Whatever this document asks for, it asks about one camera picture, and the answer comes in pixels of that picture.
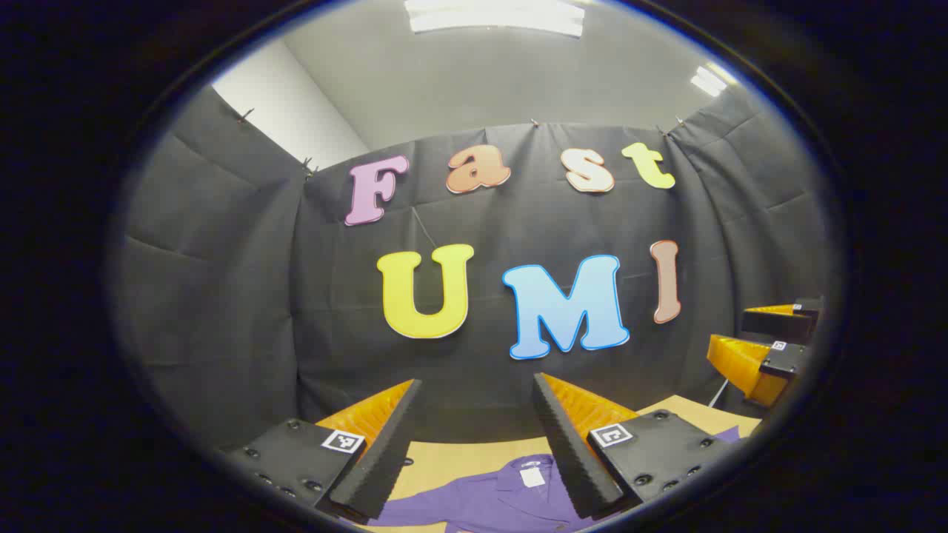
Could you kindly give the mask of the purple button shirt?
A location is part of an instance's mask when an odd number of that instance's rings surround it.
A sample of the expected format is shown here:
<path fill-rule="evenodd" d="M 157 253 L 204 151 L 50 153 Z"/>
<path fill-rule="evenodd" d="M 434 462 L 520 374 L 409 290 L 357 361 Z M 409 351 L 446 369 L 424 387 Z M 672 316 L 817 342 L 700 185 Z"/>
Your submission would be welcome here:
<path fill-rule="evenodd" d="M 622 498 L 583 516 L 546 439 L 492 444 L 412 442 L 382 513 L 386 533 L 575 533 L 639 505 Z"/>

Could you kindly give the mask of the ceiling light panel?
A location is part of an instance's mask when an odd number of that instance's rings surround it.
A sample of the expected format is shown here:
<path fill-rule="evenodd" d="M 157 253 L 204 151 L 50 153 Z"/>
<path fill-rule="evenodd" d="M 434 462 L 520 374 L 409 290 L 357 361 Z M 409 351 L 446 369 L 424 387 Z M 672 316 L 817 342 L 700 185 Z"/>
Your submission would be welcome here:
<path fill-rule="evenodd" d="M 579 38 L 585 18 L 562 0 L 404 0 L 404 7 L 413 33 L 506 27 Z"/>
<path fill-rule="evenodd" d="M 700 89 L 710 97 L 718 97 L 726 88 L 728 88 L 728 83 L 724 80 L 721 80 L 714 72 L 708 70 L 705 67 L 697 67 L 696 73 L 690 79 L 691 84 L 694 87 Z"/>

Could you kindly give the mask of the black backdrop cloth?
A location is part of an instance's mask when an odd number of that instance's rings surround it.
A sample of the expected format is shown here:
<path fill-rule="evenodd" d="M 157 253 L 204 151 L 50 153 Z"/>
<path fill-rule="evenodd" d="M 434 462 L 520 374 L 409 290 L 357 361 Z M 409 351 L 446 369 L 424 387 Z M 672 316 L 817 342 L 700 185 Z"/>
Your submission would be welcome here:
<path fill-rule="evenodd" d="M 399 143 L 306 178 L 213 89 L 132 175 L 115 252 L 126 350 L 204 444 L 234 448 L 420 379 L 416 440 L 536 438 L 533 375 L 630 408 L 711 398 L 711 334 L 836 293 L 823 176 L 784 121 L 726 91 L 661 134 L 511 124 Z M 504 271 L 568 292 L 613 255 L 631 338 L 515 361 Z"/>

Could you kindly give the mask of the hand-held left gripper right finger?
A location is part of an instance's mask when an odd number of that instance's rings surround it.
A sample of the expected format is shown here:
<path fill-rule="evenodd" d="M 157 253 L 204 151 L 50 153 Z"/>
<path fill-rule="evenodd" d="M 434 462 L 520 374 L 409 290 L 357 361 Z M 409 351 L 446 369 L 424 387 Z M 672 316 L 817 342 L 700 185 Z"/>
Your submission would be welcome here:
<path fill-rule="evenodd" d="M 573 507 L 603 518 L 683 485 L 730 452 L 730 441 L 667 409 L 640 415 L 545 372 L 533 403 Z"/>

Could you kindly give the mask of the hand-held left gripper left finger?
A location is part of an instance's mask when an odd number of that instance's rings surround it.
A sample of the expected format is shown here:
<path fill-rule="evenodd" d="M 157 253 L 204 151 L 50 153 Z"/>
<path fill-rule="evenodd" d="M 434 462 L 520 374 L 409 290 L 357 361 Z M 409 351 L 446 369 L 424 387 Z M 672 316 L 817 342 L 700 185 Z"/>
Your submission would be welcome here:
<path fill-rule="evenodd" d="M 289 418 L 224 457 L 241 480 L 288 506 L 365 523 L 380 515 L 403 468 L 421 391 L 422 381 L 409 379 L 315 423 Z"/>

